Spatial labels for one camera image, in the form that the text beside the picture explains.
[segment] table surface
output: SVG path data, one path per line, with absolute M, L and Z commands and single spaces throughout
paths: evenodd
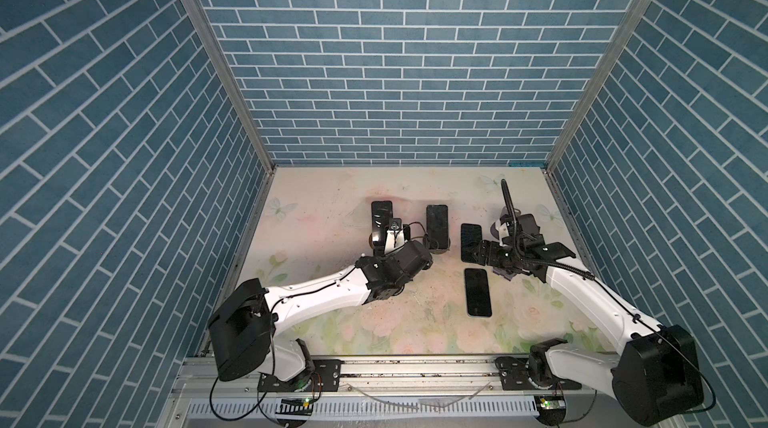
M 362 307 L 338 309 L 293 327 L 312 356 L 370 354 L 527 353 L 532 344 L 564 337 L 589 350 L 612 350 L 605 336 L 559 292 L 538 279 L 512 281 L 488 268 L 493 316 L 467 315 L 466 267 L 460 259 L 462 223 L 488 228 L 512 201 L 532 213 L 548 243 L 574 250 L 544 175 L 521 167 L 281 167 L 266 199 L 240 273 L 265 287 L 301 283 L 353 264 L 372 252 L 371 202 L 390 200 L 404 223 L 426 220 L 429 204 L 448 205 L 451 249 L 401 294 Z M 419 236 L 418 225 L 411 226 Z

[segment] wire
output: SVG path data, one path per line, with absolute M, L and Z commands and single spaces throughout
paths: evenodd
M 593 273 L 591 273 L 589 271 L 585 271 L 583 269 L 578 269 L 578 268 L 575 268 L 575 267 L 568 266 L 567 264 L 564 264 L 564 263 L 558 263 L 557 261 L 534 260 L 532 258 L 526 258 L 526 257 L 524 257 L 522 255 L 522 253 L 519 250 L 520 247 L 519 247 L 519 242 L 518 242 L 518 233 L 517 233 L 518 218 L 517 218 L 517 213 L 514 211 L 514 205 L 512 204 L 512 197 L 509 195 L 509 187 L 507 186 L 507 181 L 506 180 L 502 180 L 502 195 L 504 196 L 504 205 L 506 206 L 507 211 L 509 212 L 509 218 L 507 219 L 507 230 L 509 230 L 510 228 L 512 229 L 512 253 L 513 253 L 514 258 L 516 258 L 517 260 L 522 261 L 523 263 L 526 263 L 526 264 L 533 264 L 533 265 L 542 265 L 543 264 L 543 265 L 546 265 L 546 266 L 549 266 L 549 267 L 552 267 L 552 268 L 565 269 L 566 271 L 570 271 L 571 273 L 575 273 L 575 274 L 583 277 L 584 279 L 589 279 L 590 281 L 594 281 L 600 288 L 602 288 L 603 291 L 605 291 L 605 293 L 608 294 L 608 296 L 617 305 L 619 305 L 624 311 L 627 312 L 627 314 L 632 318 L 632 321 L 634 323 L 640 323 L 644 327 L 648 328 L 648 330 L 650 330 L 652 333 L 656 334 L 656 336 L 658 336 L 661 340 L 663 340 L 669 346 L 671 346 L 672 349 L 677 352 L 677 354 L 679 354 L 680 356 L 683 357 L 683 360 L 685 360 L 686 363 L 688 363 L 694 370 L 696 370 L 696 372 L 699 374 L 699 376 L 701 376 L 701 379 L 704 380 L 704 382 L 706 383 L 706 387 L 709 389 L 710 393 L 712 393 L 712 402 L 708 406 L 706 406 L 705 408 L 701 408 L 701 409 L 698 409 L 698 410 L 688 410 L 688 411 L 681 412 L 680 414 L 681 415 L 689 415 L 689 414 L 704 413 L 704 412 L 707 412 L 709 410 L 712 410 L 715 407 L 715 404 L 716 404 L 716 401 L 717 401 L 717 397 L 715 395 L 715 391 L 714 391 L 714 389 L 712 387 L 712 384 L 706 378 L 706 376 L 703 373 L 701 373 L 701 370 L 699 370 L 698 366 L 696 366 L 694 364 L 694 362 L 689 360 L 687 356 L 685 356 L 680 350 L 678 350 L 677 346 L 674 346 L 667 338 L 661 336 L 661 333 L 659 333 L 659 331 L 657 331 L 654 328 L 651 328 L 650 326 L 648 326 L 640 318 L 640 314 L 639 313 L 632 313 L 629 310 L 629 308 L 625 307 L 624 304 L 621 303 L 618 299 L 616 299 L 616 297 L 610 292 L 610 290 L 605 285 L 603 285 L 600 282 L 600 280 L 598 280 L 597 277 Z M 589 410 L 587 410 L 587 413 L 583 414 L 581 418 L 579 418 L 578 420 L 567 421 L 567 422 L 563 422 L 563 423 L 572 423 L 574 421 L 582 420 L 587 414 L 589 414 L 590 410 L 592 410 L 592 406 L 594 405 L 594 400 L 597 398 L 597 396 L 598 396 L 598 392 L 597 392 L 597 390 L 595 390 L 594 398 L 592 399 L 592 405 L 589 407 Z
M 264 396 L 266 396 L 266 393 L 264 393 L 264 395 L 261 397 L 261 400 L 256 400 L 256 404 L 254 405 L 253 408 L 251 408 L 250 410 L 245 412 L 245 414 L 238 416 L 237 418 L 225 418 L 222 415 L 218 414 L 216 412 L 216 409 L 214 408 L 214 388 L 216 387 L 216 383 L 218 381 L 219 381 L 219 377 L 217 376 L 216 380 L 214 380 L 214 384 L 210 386 L 210 393 L 208 393 L 208 404 L 210 405 L 210 412 L 212 414 L 214 414 L 214 416 L 216 416 L 216 418 L 218 418 L 219 420 L 222 420 L 222 421 L 238 421 L 238 420 L 242 420 L 243 418 L 245 418 L 249 414 L 252 414 L 253 412 L 255 412 L 256 408 L 260 409 L 261 402 L 262 402 L 262 400 L 264 400 Z M 256 398 L 258 398 L 258 396 L 259 396 L 259 393 L 257 391 L 256 392 Z
M 610 298 L 611 298 L 611 299 L 612 299 L 612 300 L 613 300 L 613 301 L 614 301 L 614 302 L 615 302 L 617 305 L 619 305 L 620 307 L 622 307 L 622 308 L 624 309 L 624 311 L 626 311 L 626 312 L 627 312 L 627 314 L 628 314 L 629 316 L 631 316 L 631 317 L 632 317 L 632 321 L 633 321 L 634 323 L 639 323 L 639 324 L 643 325 L 644 327 L 648 328 L 648 330 L 650 330 L 652 333 L 654 333 L 656 336 L 658 336 L 658 337 L 659 337 L 661 340 L 663 340 L 663 341 L 664 341 L 666 344 L 668 344 L 668 345 L 669 345 L 669 346 L 670 346 L 670 347 L 671 347 L 673 350 L 675 350 L 675 351 L 677 352 L 677 354 L 679 354 L 679 355 L 680 355 L 680 356 L 683 358 L 683 360 L 685 360 L 685 362 L 686 362 L 686 363 L 688 363 L 688 364 L 690 365 L 690 367 L 691 367 L 691 368 L 693 368 L 694 370 L 696 370 L 696 373 L 697 373 L 699 376 L 701 376 L 701 379 L 702 379 L 702 380 L 704 380 L 704 382 L 706 383 L 706 387 L 707 387 L 707 389 L 709 389 L 710 393 L 712 394 L 712 401 L 710 402 L 710 404 L 709 404 L 708 406 L 706 406 L 705 408 L 699 408 L 699 409 L 697 409 L 697 410 L 688 410 L 688 411 L 683 411 L 683 412 L 680 412 L 680 413 L 678 413 L 678 414 L 680 414 L 680 415 L 690 415 L 690 414 L 697 414 L 697 413 L 705 413 L 705 412 L 707 412 L 707 411 L 709 411 L 709 410 L 712 410 L 713 408 L 715 408 L 715 405 L 717 404 L 717 395 L 715 394 L 715 390 L 714 390 L 714 388 L 712 387 L 712 384 L 711 384 L 711 383 L 710 383 L 710 381 L 709 381 L 709 380 L 706 378 L 706 376 L 705 376 L 703 373 L 701 373 L 701 370 L 699 370 L 699 367 L 698 367 L 698 366 L 696 366 L 696 365 L 694 364 L 694 362 L 693 362 L 693 361 L 689 360 L 689 359 L 688 359 L 688 356 L 685 356 L 685 355 L 683 354 L 683 352 L 682 352 L 682 351 L 678 350 L 678 349 L 677 349 L 677 346 L 674 346 L 674 345 L 672 344 L 672 342 L 670 342 L 670 341 L 669 341 L 667 338 L 665 338 L 665 337 L 661 336 L 661 333 L 660 333 L 659 331 L 657 331 L 657 330 L 655 330 L 654 328 L 652 328 L 652 327 L 648 326 L 648 324 L 646 324 L 646 323 L 645 323 L 645 322 L 644 322 L 644 321 L 643 321 L 643 320 L 640 318 L 640 315 L 639 315 L 638 313 L 632 313 L 631 311 L 629 311 L 629 309 L 628 309 L 627 307 L 625 307 L 623 303 L 621 303 L 621 302 L 620 302 L 618 299 L 616 299 L 616 297 L 615 297 L 615 296 L 614 296 L 614 295 L 613 295 L 613 294 L 610 292 L 610 289 L 608 289 L 608 288 L 607 288 L 607 287 L 606 287 L 604 284 L 602 284 L 602 283 L 601 283 L 601 282 L 600 282 L 598 279 L 592 279 L 592 280 L 593 280 L 593 281 L 594 281 L 594 282 L 595 282 L 595 283 L 596 283 L 596 284 L 597 284 L 597 285 L 598 285 L 600 288 L 602 288 L 602 289 L 603 289 L 603 291 L 605 291 L 605 293 L 607 293 L 607 294 L 608 294 L 608 296 L 609 296 L 609 297 L 610 297 Z
M 565 392 L 563 392 L 563 387 L 562 387 L 562 386 L 560 387 L 560 392 L 563 394 L 563 400 L 564 400 L 564 399 L 565 399 Z M 587 408 L 587 411 L 586 411 L 586 412 L 584 412 L 584 414 L 583 414 L 583 415 L 581 415 L 581 416 L 580 416 L 579 418 L 577 418 L 576 420 L 568 420 L 568 421 L 562 421 L 562 422 L 560 422 L 560 424 L 558 425 L 558 427 L 560 427 L 560 425 L 564 425 L 564 424 L 566 424 L 566 423 L 576 423 L 577 421 L 582 421 L 584 418 L 586 418 L 586 417 L 587 417 L 587 415 L 588 415 L 588 414 L 590 414 L 590 412 L 592 411 L 592 408 L 594 407 L 594 402 L 595 402 L 597 399 L 598 399 L 598 391 L 597 391 L 597 390 L 595 390 L 595 391 L 594 391 L 594 396 L 592 396 L 592 403 L 589 405 L 589 408 Z
M 378 401 L 381 404 L 390 405 L 390 406 L 398 406 L 400 408 L 407 408 L 409 410 L 418 410 L 418 406 L 407 405 L 407 404 L 402 404 L 402 403 L 394 403 L 392 401 L 387 401 L 387 400 L 382 400 L 380 398 L 376 398 L 375 396 L 369 395 L 365 391 L 360 390 L 360 388 L 358 388 L 357 386 L 350 385 L 350 388 L 352 388 L 353 390 L 355 390 L 357 392 L 360 392 L 360 394 L 365 396 L 366 398 L 370 398 L 373 401 Z
M 422 231 L 424 231 L 424 234 L 427 234 L 427 229 L 426 229 L 426 228 L 424 228 L 424 225 L 422 224 L 422 222 L 421 222 L 421 221 L 414 221 L 414 222 L 412 222 L 412 223 L 408 223 L 408 224 L 407 224 L 407 226 L 411 226 L 412 224 L 417 224 L 417 225 L 419 225 L 419 226 L 422 228 Z
M 322 378 L 320 377 L 320 374 L 315 372 L 315 375 L 317 375 L 317 400 L 313 400 L 312 403 L 317 403 L 320 401 L 320 397 L 322 396 Z
M 422 406 L 430 406 L 430 407 L 432 407 L 432 408 L 438 408 L 438 409 L 440 409 L 440 410 L 444 410 L 445 408 L 448 408 L 449 406 L 453 406 L 453 405 L 455 405 L 455 404 L 456 404 L 456 403 L 458 403 L 459 401 L 462 401 L 462 400 L 471 400 L 471 399 L 472 399 L 472 398 L 474 398 L 475 396 L 479 395 L 479 394 L 480 394 L 480 392 L 481 392 L 481 391 L 483 391 L 485 388 L 488 388 L 490 385 L 491 385 L 491 384 L 490 384 L 490 383 L 488 383 L 488 384 L 485 384 L 485 386 L 481 386 L 481 387 L 480 387 L 478 390 L 476 390 L 476 391 L 475 391 L 475 393 L 473 393 L 473 394 L 471 394 L 471 395 L 464 395 L 464 396 L 458 396 L 458 397 L 455 397 L 455 399 L 454 399 L 453 401 L 451 401 L 450 403 L 446 403 L 446 404 L 434 404 L 434 403 L 429 403 L 429 401 L 430 401 L 430 399 L 429 399 L 429 398 L 419 398 L 419 399 L 418 399 L 418 404 L 420 404 L 420 405 L 422 405 Z

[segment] black smartphone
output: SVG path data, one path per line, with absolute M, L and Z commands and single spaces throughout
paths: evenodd
M 491 293 L 485 269 L 465 268 L 464 286 L 467 291 L 467 314 L 471 317 L 490 318 Z
M 462 224 L 462 261 L 478 263 L 478 252 L 482 243 L 482 228 L 479 224 Z
M 447 250 L 451 246 L 448 239 L 448 206 L 430 204 L 427 206 L 428 250 Z
M 371 202 L 371 242 L 373 243 L 373 250 L 384 248 L 386 231 L 389 229 L 389 222 L 391 219 L 391 201 Z

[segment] black motor joint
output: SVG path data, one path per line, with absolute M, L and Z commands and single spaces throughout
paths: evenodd
M 418 241 L 408 241 L 384 257 L 360 257 L 355 263 L 368 279 L 366 287 L 371 293 L 366 303 L 400 294 L 420 271 L 431 266 L 432 255 Z

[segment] brick wall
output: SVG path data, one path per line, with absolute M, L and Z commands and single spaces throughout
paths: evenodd
M 279 164 L 542 165 L 629 0 L 202 0 Z
M 178 0 L 0 0 L 0 426 L 155 422 L 262 176 Z
M 768 424 L 767 14 L 654 0 L 555 172 L 603 278 L 696 337 L 701 426 Z

